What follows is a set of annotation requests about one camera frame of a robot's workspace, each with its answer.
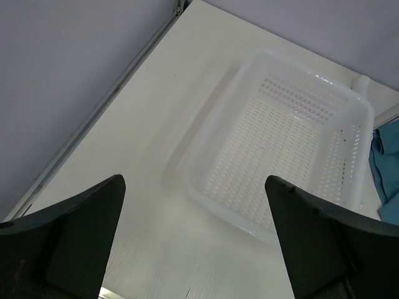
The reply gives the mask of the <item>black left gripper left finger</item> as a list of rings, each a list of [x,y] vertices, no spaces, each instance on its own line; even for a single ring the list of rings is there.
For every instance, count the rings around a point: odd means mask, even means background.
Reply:
[[[116,174],[1,223],[1,298],[97,298],[125,191]]]

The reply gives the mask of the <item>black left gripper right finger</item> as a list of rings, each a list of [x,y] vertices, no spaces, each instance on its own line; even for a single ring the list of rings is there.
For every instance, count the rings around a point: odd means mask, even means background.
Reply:
[[[278,176],[265,191],[295,298],[398,298],[398,226]]]

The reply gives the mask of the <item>teal blue tank top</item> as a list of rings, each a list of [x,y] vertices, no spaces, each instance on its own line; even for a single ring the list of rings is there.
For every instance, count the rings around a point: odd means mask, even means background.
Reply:
[[[387,123],[373,132],[369,164],[377,194],[378,213],[383,222],[398,225],[398,122]]]

